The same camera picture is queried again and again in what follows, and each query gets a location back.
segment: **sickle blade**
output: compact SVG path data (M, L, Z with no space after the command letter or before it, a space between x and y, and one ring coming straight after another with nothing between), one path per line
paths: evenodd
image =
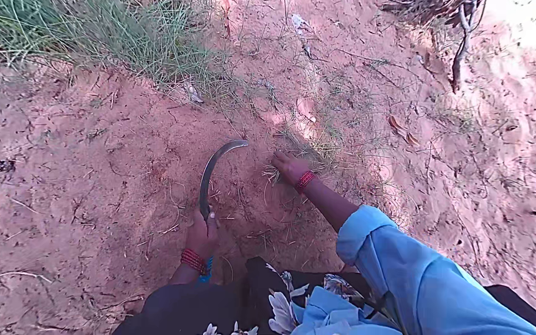
M248 142L244 140L230 141L220 147L220 149L218 149L214 155L210 157L208 164L206 164L206 168L202 174L202 182L200 182L199 185L199 211L202 213L202 217L204 217L205 221L208 219L208 215L210 214L210 205L208 204L208 184L210 183L210 176L212 175L212 170L214 170L216 162L221 156L230 150L246 146L248 146Z

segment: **grass clump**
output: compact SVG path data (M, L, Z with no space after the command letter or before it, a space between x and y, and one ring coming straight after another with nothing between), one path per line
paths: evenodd
M189 81L208 92L220 77L197 43L206 18L180 0L0 0L0 62L62 60L120 66L160 90Z

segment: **sand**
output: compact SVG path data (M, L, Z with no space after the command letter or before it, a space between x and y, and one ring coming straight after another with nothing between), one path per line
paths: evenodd
M209 41L245 82L230 104L119 70L0 67L0 334L105 334L141 308L179 263L208 158L238 138L249 147L212 176L215 282L253 256L342 267L311 203L262 174L273 150L313 144L337 150L327 185L536 308L536 4L488 4L458 94L458 31L403 25L372 1L228 8L230 35L213 17Z

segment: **blue shirt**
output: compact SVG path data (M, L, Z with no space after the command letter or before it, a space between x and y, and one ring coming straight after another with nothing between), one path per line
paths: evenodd
M294 305L301 323L292 335L535 334L536 327L503 307L466 271L435 250L399 231L379 209L361 206L338 233L337 253L355 265L375 298L390 291L385 307L396 325L381 314L366 319L363 310L316 287L306 307Z

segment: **bangle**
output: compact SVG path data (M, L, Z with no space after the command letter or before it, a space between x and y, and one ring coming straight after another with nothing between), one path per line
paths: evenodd
M297 190L297 192L299 193L303 193L303 189L309 184L309 182L316 178L316 175L313 174L312 171L305 171L303 173L303 176L301 176L301 178L299 178L299 181L297 182L297 184L295 185L295 189Z
M201 275L206 274L206 262L195 251L189 248L184 249L182 251L181 263L185 263L191 266L194 270L198 271L199 274Z

